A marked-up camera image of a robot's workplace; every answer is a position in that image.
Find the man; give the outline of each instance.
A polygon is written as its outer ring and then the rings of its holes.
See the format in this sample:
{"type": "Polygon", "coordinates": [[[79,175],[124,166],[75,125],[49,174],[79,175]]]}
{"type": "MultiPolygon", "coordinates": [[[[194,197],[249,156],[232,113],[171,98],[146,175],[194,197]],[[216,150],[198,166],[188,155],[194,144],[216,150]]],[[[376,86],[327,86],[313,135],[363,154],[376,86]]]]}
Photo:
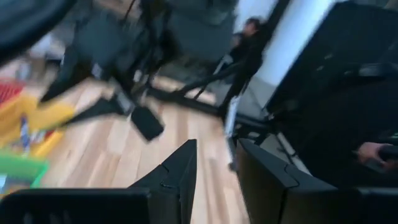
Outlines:
{"type": "Polygon", "coordinates": [[[257,18],[250,18],[246,21],[241,34],[241,40],[237,43],[229,54],[233,62],[242,61],[243,67],[236,71],[236,74],[230,80],[231,88],[227,92],[224,103],[220,106],[219,114],[225,116],[228,104],[234,96],[238,96],[244,90],[250,79],[259,70],[262,64],[263,32],[266,24],[261,24],[257,18]]]}
{"type": "Polygon", "coordinates": [[[310,172],[332,185],[398,187],[393,169],[398,150],[381,138],[389,131],[398,133],[397,114],[397,81],[356,86],[287,118],[294,123],[287,137],[310,172]],[[386,172],[368,169],[370,159],[379,161],[386,172]]]}
{"type": "Polygon", "coordinates": [[[243,31],[234,35],[233,49],[229,53],[229,55],[233,59],[233,62],[237,62],[241,60],[245,55],[247,55],[250,49],[250,45],[253,44],[254,41],[256,41],[253,40],[253,37],[254,34],[259,31],[260,26],[260,20],[252,17],[246,21],[243,31]]]}

